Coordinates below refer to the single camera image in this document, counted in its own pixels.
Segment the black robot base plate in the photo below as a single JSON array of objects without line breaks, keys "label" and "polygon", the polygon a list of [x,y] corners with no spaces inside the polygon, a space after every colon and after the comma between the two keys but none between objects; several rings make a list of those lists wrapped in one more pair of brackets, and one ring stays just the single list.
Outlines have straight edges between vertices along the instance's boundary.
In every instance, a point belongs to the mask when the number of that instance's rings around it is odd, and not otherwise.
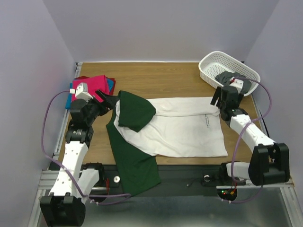
[{"label": "black robot base plate", "polygon": [[105,198],[124,199],[128,197],[167,197],[167,196],[236,196],[232,179],[223,173],[222,165],[159,165],[160,182],[153,187],[141,190],[136,183],[128,191],[115,165],[84,164],[81,171],[97,169],[100,180],[93,186],[90,198],[103,201]]}]

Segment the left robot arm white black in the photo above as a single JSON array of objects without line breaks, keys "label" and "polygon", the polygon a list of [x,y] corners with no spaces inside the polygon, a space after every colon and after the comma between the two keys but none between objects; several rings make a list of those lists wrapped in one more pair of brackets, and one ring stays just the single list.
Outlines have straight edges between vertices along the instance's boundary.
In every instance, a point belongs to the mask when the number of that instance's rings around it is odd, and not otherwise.
[{"label": "left robot arm white black", "polygon": [[118,98],[95,91],[93,96],[81,93],[81,98],[72,101],[71,120],[65,134],[65,154],[62,162],[49,158],[60,168],[49,195],[40,200],[40,208],[49,227],[80,227],[85,215],[87,201],[100,205],[105,195],[90,196],[94,186],[105,182],[101,163],[83,165],[82,162],[93,137],[92,124],[99,116],[112,110]]}]

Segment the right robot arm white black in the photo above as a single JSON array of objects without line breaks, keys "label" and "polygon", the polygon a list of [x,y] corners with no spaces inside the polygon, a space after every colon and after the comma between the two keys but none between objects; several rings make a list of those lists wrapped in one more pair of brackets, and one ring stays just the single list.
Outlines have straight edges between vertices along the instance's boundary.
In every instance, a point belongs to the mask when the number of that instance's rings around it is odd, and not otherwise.
[{"label": "right robot arm white black", "polygon": [[232,86],[217,87],[211,105],[220,111],[221,119],[236,133],[238,141],[246,143],[252,152],[250,162],[232,160],[223,163],[218,180],[229,184],[233,180],[250,180],[255,186],[285,183],[290,179],[289,148],[265,135],[240,108],[243,94]]}]

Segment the white and green t-shirt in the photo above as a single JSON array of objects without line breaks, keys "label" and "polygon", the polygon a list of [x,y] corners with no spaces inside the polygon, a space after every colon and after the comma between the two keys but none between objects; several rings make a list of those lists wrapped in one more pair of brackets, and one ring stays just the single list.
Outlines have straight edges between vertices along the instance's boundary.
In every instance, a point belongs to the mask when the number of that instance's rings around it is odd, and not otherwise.
[{"label": "white and green t-shirt", "polygon": [[144,99],[120,91],[107,124],[125,193],[132,196],[161,182],[156,156],[225,157],[219,110],[210,97]]}]

